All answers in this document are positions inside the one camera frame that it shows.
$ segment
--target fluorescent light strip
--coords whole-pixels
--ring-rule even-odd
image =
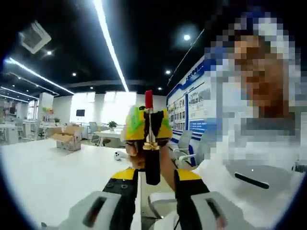
[[[36,83],[34,83],[34,82],[31,82],[30,80],[28,80],[28,79],[26,79],[26,78],[20,77],[19,75],[15,74],[15,73],[13,73],[13,72],[9,72],[8,74],[9,74],[9,75],[16,76],[16,77],[18,77],[18,78],[20,78],[20,79],[22,79],[22,80],[24,80],[24,81],[26,81],[26,82],[32,84],[32,85],[35,85],[35,86],[38,85],[38,84],[36,84]],[[38,85],[38,87],[39,87],[39,88],[42,88],[42,89],[44,89],[44,90],[47,90],[47,91],[49,91],[49,92],[51,92],[51,93],[53,93],[54,96],[59,96],[59,94],[58,94],[57,92],[54,92],[54,91],[52,91],[52,90],[49,90],[49,89],[47,89],[47,88],[45,88],[45,87],[43,87],[43,86],[40,86],[40,85]]]
[[[30,96],[30,95],[25,94],[25,93],[22,93],[22,92],[18,92],[18,91],[15,91],[15,90],[11,90],[11,89],[8,89],[8,88],[4,88],[4,87],[2,87],[2,86],[1,86],[1,88],[4,89],[4,90],[9,90],[9,91],[11,91],[11,92],[15,92],[15,93],[18,93],[18,94],[21,94],[21,95],[24,95],[24,96],[27,96],[27,97],[32,97],[32,98],[35,98],[35,99],[38,99],[38,100],[39,100],[39,98],[37,98],[37,97],[33,97],[33,96]]]
[[[20,64],[18,61],[15,61],[15,60],[14,60],[13,58],[11,58],[11,57],[10,57],[10,61],[11,61],[13,64],[19,66],[20,68],[22,68],[22,69],[28,71],[29,73],[32,73],[34,76],[37,76],[37,77],[39,77],[40,79],[43,79],[44,81],[47,81],[48,83],[53,84],[54,86],[57,86],[58,88],[60,88],[60,89],[62,89],[62,90],[65,90],[66,92],[69,92],[69,93],[71,93],[71,94],[74,95],[74,93],[73,93],[72,91],[69,91],[68,89],[65,89],[64,87],[59,86],[58,84],[56,84],[56,83],[54,83],[54,82],[48,80],[47,78],[44,78],[43,76],[39,75],[38,73],[35,73],[33,70],[30,70],[29,68],[27,68],[26,66]]]
[[[0,96],[1,96],[1,97],[6,97],[6,98],[11,98],[11,99],[18,100],[18,101],[21,101],[21,102],[26,102],[26,103],[29,103],[29,102],[27,102],[27,101],[20,100],[20,99],[14,98],[14,97],[9,97],[9,96],[2,95],[2,94],[0,94]]]
[[[111,37],[110,37],[109,31],[107,29],[106,16],[105,16],[104,9],[102,7],[102,1],[101,0],[94,0],[94,5],[95,5],[95,8],[96,8],[96,11],[97,11],[97,14],[98,14],[98,19],[99,19],[100,27],[102,29],[102,33],[104,34],[104,37],[105,37],[105,40],[106,40],[106,45],[107,45],[107,47],[109,49],[109,52],[111,54],[111,57],[113,59],[115,68],[116,68],[116,70],[118,72],[118,75],[119,75],[119,77],[121,79],[121,82],[122,82],[126,92],[129,92],[129,89],[127,87],[124,75],[123,75],[123,73],[122,73],[122,71],[120,69],[119,62],[118,62],[118,59],[116,57],[114,47],[112,45],[112,41],[111,41]]]

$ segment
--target cable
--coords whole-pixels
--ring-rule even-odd
[[[175,227],[174,227],[174,230],[176,230],[178,223],[179,223],[179,219],[178,219],[178,221],[177,221],[177,224],[176,224]]]
[[[169,83],[171,82],[172,80],[172,77],[174,76],[175,72],[177,71],[177,69],[179,68],[179,66],[181,65],[181,63],[183,62],[183,60],[186,58],[186,56],[188,55],[188,53],[190,52],[190,50],[194,47],[195,43],[197,42],[197,40],[199,39],[199,37],[202,35],[202,33],[205,31],[205,30],[208,30],[212,23],[216,21],[217,17],[222,15],[223,13],[223,8],[224,7],[227,7],[228,6],[228,1],[227,0],[222,0],[221,1],[221,6],[217,8],[216,10],[216,14],[212,15],[210,21],[208,23],[205,24],[205,28],[203,28],[203,30],[201,31],[201,33],[198,35],[198,37],[196,38],[196,40],[194,41],[194,43],[191,45],[190,49],[187,51],[187,53],[185,54],[185,56],[183,57],[183,59],[179,62],[178,66],[175,68],[172,76],[169,78],[168,80],[168,83],[167,83],[167,86],[169,85]]]
[[[202,31],[201,31],[201,33],[198,35],[198,37],[196,38],[196,40],[193,42],[193,44],[191,45],[191,47],[190,47],[190,49],[187,51],[187,53],[185,54],[185,56],[182,58],[182,60],[179,62],[179,64],[178,64],[178,66],[175,68],[175,70],[174,70],[174,72],[173,72],[173,74],[172,74],[172,76],[169,78],[169,80],[168,80],[168,84],[167,84],[167,86],[169,85],[169,83],[171,82],[171,80],[172,80],[172,77],[174,76],[174,74],[176,73],[176,71],[177,71],[177,69],[178,69],[178,67],[181,65],[181,63],[183,62],[183,60],[186,58],[186,56],[188,55],[188,53],[190,52],[190,50],[193,48],[193,46],[195,45],[195,43],[197,42],[197,40],[198,40],[198,38],[201,36],[201,34],[204,32],[204,30],[205,29],[203,29]]]

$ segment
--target floor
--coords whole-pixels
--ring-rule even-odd
[[[19,142],[29,142],[31,140],[19,139]],[[95,146],[94,143],[91,143],[89,140],[82,140],[84,145]],[[0,140],[0,146],[7,145],[7,142]],[[141,211],[142,211],[142,230],[148,230],[153,223],[156,221],[156,218],[148,206],[148,196],[151,193],[156,192],[172,192],[172,189],[168,186],[163,177],[161,177],[161,182],[158,185],[148,185],[146,184],[145,174],[142,172],[141,175]],[[169,212],[176,209],[176,203],[172,204],[159,204],[157,205],[157,210],[161,216],[166,216]]]

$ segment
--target window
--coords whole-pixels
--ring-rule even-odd
[[[27,119],[37,119],[38,118],[38,104],[39,101],[30,101],[28,104],[28,114]]]
[[[115,121],[124,125],[131,106],[136,103],[136,92],[106,92],[101,112],[101,122]]]
[[[27,119],[33,119],[34,118],[34,101],[30,101],[28,104],[28,115]]]
[[[93,121],[95,92],[75,93],[71,100],[70,122],[88,123]],[[77,110],[84,109],[84,116],[77,116]]]

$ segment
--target cardboard box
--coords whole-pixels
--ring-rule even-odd
[[[81,137],[83,127],[67,126],[62,132],[60,129],[55,130],[50,138],[57,141],[57,147],[70,151],[81,149]]]

